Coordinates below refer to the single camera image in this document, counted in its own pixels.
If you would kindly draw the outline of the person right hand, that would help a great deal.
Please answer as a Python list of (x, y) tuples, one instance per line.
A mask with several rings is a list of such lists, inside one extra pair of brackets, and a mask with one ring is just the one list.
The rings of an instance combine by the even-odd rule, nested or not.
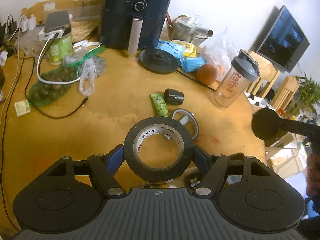
[(306, 194), (313, 197), (319, 194), (320, 188), (320, 170), (319, 155), (312, 154), (308, 157), (307, 177), (306, 177)]

